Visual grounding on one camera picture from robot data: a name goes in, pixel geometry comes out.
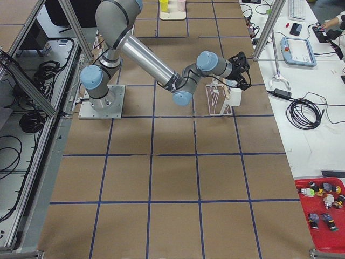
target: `cable coil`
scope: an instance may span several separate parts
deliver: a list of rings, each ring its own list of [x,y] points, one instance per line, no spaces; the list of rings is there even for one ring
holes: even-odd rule
[[[286,109],[286,117],[296,128],[306,131],[315,129],[321,124],[324,112],[325,110],[320,111],[317,104],[307,99],[299,98],[290,103]]]

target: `keyboard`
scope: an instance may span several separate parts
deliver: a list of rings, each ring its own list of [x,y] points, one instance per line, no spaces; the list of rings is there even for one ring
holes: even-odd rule
[[[289,18],[304,22],[306,19],[306,0],[288,0]]]

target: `yellow cup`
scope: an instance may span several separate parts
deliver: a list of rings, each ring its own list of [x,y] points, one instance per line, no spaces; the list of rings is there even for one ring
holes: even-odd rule
[[[168,11],[168,2],[169,0],[160,0],[160,7],[162,12]]]

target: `blue joint cap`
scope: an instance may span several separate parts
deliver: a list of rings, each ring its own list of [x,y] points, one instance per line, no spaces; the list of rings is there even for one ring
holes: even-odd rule
[[[179,91],[172,95],[173,101],[180,106],[188,105],[192,98],[193,95],[187,91]]]
[[[196,65],[202,71],[211,71],[218,64],[218,56],[209,51],[203,51],[200,53],[196,60]]]
[[[138,3],[139,7],[140,7],[140,11],[142,10],[142,0],[136,0],[136,2]]]
[[[80,80],[85,89],[93,90],[97,88],[103,80],[103,72],[98,66],[87,66],[80,73]]]

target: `metal tool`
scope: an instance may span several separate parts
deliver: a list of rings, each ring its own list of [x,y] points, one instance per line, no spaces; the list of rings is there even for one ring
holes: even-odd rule
[[[280,69],[279,69],[279,64],[278,64],[278,55],[277,55],[277,46],[275,44],[274,31],[273,30],[272,30],[271,34],[272,34],[272,42],[273,42],[275,70],[276,70],[277,74],[274,77],[271,78],[271,80],[270,80],[270,88],[272,89],[273,81],[277,81],[277,82],[283,82],[286,85],[286,88],[288,90],[291,90],[290,83],[288,82],[288,80],[286,80],[285,77],[283,77],[280,74]]]

